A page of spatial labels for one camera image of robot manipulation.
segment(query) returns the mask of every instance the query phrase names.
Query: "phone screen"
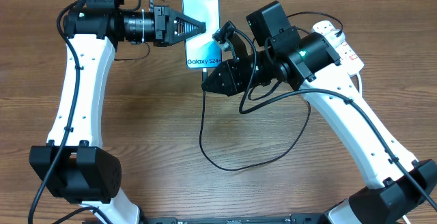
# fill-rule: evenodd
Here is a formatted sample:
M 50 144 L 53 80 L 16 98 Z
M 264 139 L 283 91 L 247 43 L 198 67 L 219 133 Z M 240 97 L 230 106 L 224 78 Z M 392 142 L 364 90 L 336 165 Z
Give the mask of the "phone screen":
M 221 63 L 221 49 L 212 39 L 220 27 L 219 0 L 182 0 L 185 15 L 206 23 L 206 32 L 185 41 L 188 68 L 215 68 Z

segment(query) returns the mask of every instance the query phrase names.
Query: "smartphone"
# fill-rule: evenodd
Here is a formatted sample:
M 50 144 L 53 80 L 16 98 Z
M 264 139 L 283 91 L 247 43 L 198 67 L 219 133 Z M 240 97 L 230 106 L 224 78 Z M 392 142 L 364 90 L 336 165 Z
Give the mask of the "smartphone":
M 185 15 L 205 22 L 206 32 L 185 41 L 187 68 L 215 68 L 221 63 L 221 49 L 212 39 L 220 27 L 219 0 L 182 0 Z

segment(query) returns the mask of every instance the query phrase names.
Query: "wooden table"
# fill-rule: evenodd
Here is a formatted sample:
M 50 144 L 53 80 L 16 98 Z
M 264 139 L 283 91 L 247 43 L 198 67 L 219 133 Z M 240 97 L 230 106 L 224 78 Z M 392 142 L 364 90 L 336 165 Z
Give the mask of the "wooden table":
M 55 19 L 72 1 L 0 0 L 0 223 L 25 223 L 40 185 L 29 150 L 44 145 L 57 113 L 66 48 Z M 231 20 L 251 36 L 245 16 L 271 1 L 221 0 L 222 22 Z M 417 158 L 437 159 L 437 0 L 278 1 L 290 14 L 309 10 L 340 18 L 348 42 L 366 63 L 365 99 Z M 180 0 L 167 4 L 181 10 Z M 310 29 L 324 19 L 304 15 L 292 23 Z M 117 57 L 146 50 L 121 43 Z M 152 48 L 143 61 L 113 64 L 102 118 L 104 149 L 121 160 L 122 188 L 147 216 L 323 212 L 364 187 L 351 156 L 317 111 L 280 161 L 236 173 L 214 168 L 198 146 L 200 85 L 200 72 L 185 67 L 183 43 Z M 278 92 L 289 90 L 282 85 Z M 281 154 L 307 115 L 297 97 L 240 115 L 240 97 L 207 98 L 204 147 L 225 167 Z M 45 191 L 35 223 L 51 223 L 76 208 Z M 408 216 L 415 224 L 437 222 L 428 204 Z M 71 223 L 87 218 L 92 216 L 80 214 Z

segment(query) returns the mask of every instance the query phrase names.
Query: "white power strip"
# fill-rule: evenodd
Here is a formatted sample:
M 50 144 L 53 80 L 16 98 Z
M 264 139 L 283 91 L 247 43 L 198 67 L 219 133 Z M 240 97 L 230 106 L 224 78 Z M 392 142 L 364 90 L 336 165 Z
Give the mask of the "white power strip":
M 328 40 L 329 44 L 331 44 L 331 46 L 333 46 L 336 52 L 340 55 L 341 64 L 348 69 L 348 74 L 350 77 L 358 74 L 364 68 L 363 61 L 361 61 L 358 55 L 346 42 L 346 36 L 344 32 L 337 37 L 336 34 L 339 32 L 339 30 L 335 29 L 330 21 L 323 20 L 314 24 L 311 31 L 320 33 Z

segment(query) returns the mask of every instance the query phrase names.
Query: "wood grain surface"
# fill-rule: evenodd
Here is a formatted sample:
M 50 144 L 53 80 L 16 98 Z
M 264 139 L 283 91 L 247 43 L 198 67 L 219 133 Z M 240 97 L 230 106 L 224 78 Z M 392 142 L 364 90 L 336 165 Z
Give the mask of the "wood grain surface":
M 0 0 L 0 223 L 26 223 L 40 185 L 28 163 L 29 150 L 44 145 L 57 113 L 66 48 L 55 19 L 72 1 Z M 126 1 L 126 7 L 136 3 Z M 271 1 L 221 0 L 221 20 L 251 36 L 245 16 Z M 367 102 L 417 158 L 437 159 L 437 0 L 278 1 L 290 14 L 321 11 L 340 18 L 348 42 L 366 64 Z M 181 10 L 180 0 L 166 4 Z M 292 23 L 310 29 L 323 19 L 302 15 Z M 121 43 L 117 57 L 146 52 Z M 317 111 L 285 158 L 235 173 L 214 168 L 198 146 L 201 73 L 187 70 L 184 59 L 183 43 L 152 48 L 143 61 L 115 62 L 107 82 L 104 149 L 121 160 L 122 188 L 147 216 L 323 212 L 364 187 L 351 156 Z M 282 85 L 278 93 L 289 90 Z M 307 115 L 299 97 L 240 115 L 240 98 L 207 97 L 204 148 L 225 167 L 281 154 Z M 436 191 L 432 196 L 437 199 Z M 35 223 L 51 223 L 77 207 L 45 191 Z M 437 223 L 428 204 L 408 217 L 415 224 Z M 70 223 L 92 218 L 80 214 Z

